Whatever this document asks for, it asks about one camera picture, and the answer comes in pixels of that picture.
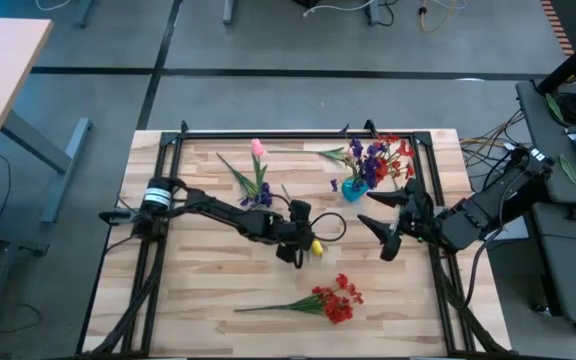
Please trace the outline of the orange ribbed floor strip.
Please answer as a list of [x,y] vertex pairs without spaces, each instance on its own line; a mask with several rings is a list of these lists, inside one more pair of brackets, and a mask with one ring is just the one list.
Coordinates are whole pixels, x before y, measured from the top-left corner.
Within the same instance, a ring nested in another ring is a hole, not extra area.
[[568,39],[568,36],[564,30],[564,27],[562,25],[562,22],[560,21],[552,0],[539,0],[542,10],[544,11],[544,14],[551,26],[551,29],[553,30],[555,37],[557,39],[557,42],[561,48],[561,50],[563,51],[563,53],[566,56],[571,56],[574,54],[574,49],[572,47],[572,44],[570,43],[570,40]]

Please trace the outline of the blue textured glass vase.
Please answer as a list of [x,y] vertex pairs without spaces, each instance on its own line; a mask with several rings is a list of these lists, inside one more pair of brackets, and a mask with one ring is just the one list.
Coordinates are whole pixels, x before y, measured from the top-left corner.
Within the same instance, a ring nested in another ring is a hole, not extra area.
[[348,202],[359,200],[369,189],[370,187],[361,178],[347,178],[341,186],[342,195]]

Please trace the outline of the red artificial flower bunch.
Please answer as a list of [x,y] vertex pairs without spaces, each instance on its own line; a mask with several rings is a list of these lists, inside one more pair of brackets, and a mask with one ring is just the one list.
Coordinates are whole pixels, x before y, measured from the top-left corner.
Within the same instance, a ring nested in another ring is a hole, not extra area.
[[346,274],[339,273],[331,286],[315,286],[311,294],[289,304],[267,305],[236,309],[236,312],[286,310],[323,316],[332,324],[339,324],[354,317],[354,307],[365,303],[359,291]]
[[409,141],[396,135],[379,135],[373,147],[377,161],[377,182],[387,177],[408,180],[415,175],[412,162],[415,153]]

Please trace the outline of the black aluminium table frame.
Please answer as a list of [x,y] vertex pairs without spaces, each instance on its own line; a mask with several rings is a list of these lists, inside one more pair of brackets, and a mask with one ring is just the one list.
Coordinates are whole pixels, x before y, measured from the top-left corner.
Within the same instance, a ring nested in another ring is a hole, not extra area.
[[[440,303],[426,245],[404,237],[396,258],[380,258],[374,234],[358,219],[392,222],[395,209],[369,198],[348,202],[330,180],[344,167],[316,154],[273,154],[271,150],[341,147],[335,130],[200,131],[182,143],[179,175],[190,186],[229,204],[241,193],[219,153],[243,173],[253,169],[250,144],[265,148],[266,177],[284,212],[282,197],[308,202],[318,234],[329,242],[321,257],[308,256],[301,269],[283,262],[272,247],[251,242],[232,228],[193,214],[170,225],[159,293],[138,312],[129,349],[153,358],[213,357],[432,357],[447,344],[464,347],[455,309]],[[295,311],[236,312],[289,304],[331,286],[346,274],[365,303],[339,324]]]

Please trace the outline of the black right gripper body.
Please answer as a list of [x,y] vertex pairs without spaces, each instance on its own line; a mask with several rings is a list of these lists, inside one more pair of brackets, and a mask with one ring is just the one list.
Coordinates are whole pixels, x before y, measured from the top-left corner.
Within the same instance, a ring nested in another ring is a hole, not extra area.
[[401,231],[430,245],[439,244],[440,223],[434,215],[434,204],[425,187],[409,178],[405,187],[407,203],[401,211]]

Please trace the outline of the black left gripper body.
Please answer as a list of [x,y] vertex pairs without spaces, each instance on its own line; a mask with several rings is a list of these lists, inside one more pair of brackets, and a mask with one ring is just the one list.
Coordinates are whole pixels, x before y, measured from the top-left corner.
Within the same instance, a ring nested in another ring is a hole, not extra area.
[[304,253],[311,249],[314,241],[309,220],[311,205],[301,200],[291,200],[289,212],[289,221],[273,223],[277,244],[275,255],[286,263],[292,263],[296,269],[301,269]]

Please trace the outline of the purple artificial flower bunch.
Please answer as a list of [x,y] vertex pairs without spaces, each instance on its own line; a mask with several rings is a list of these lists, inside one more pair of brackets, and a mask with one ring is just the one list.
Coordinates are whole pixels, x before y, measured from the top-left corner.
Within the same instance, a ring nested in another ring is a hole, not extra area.
[[252,164],[254,176],[252,179],[231,166],[219,153],[217,157],[228,168],[243,193],[240,205],[243,207],[255,208],[258,206],[270,207],[272,205],[272,192],[270,185],[265,181],[267,166],[261,163],[259,155],[252,154]]
[[347,140],[346,154],[343,163],[352,171],[348,178],[350,188],[359,192],[364,189],[374,189],[388,173],[388,162],[385,158],[388,145],[383,140],[374,141],[364,146],[356,136],[349,136],[349,126],[340,130]]

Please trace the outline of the green loose leaf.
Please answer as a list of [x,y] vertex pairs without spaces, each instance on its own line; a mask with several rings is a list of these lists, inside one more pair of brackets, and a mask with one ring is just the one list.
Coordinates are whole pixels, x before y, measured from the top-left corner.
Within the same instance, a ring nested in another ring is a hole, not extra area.
[[557,104],[555,98],[550,95],[550,94],[546,94],[545,95],[547,104],[548,104],[548,108],[549,108],[549,112],[552,116],[552,118],[558,122],[559,124],[563,124],[564,123],[564,118],[563,115],[561,113],[561,110],[559,108],[559,105]]
[[564,172],[564,174],[567,176],[567,178],[576,185],[576,173],[574,171],[574,169],[572,168],[572,165],[570,164],[570,162],[566,159],[566,157],[563,154],[560,154],[558,156],[558,160],[559,160],[559,164]]

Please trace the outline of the grey metal table leg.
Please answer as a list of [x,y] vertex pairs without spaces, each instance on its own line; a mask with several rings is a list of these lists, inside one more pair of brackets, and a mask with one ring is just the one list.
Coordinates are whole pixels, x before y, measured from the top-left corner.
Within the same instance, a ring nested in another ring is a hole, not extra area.
[[41,222],[57,221],[62,200],[92,127],[93,123],[89,118],[81,118],[75,126],[68,145],[62,149],[15,111],[9,113],[2,125],[1,132],[5,136],[56,172],[47,191],[47,204],[42,212]]

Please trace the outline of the dark grey side desk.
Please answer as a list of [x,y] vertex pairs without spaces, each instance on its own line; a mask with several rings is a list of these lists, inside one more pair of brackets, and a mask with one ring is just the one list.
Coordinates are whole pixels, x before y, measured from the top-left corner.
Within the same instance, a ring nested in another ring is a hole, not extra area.
[[576,204],[576,184],[559,163],[559,156],[562,155],[576,176],[576,145],[567,136],[564,127],[552,118],[546,98],[536,91],[532,82],[519,82],[515,89],[533,145],[555,161],[553,172],[545,181],[550,200],[561,204]]

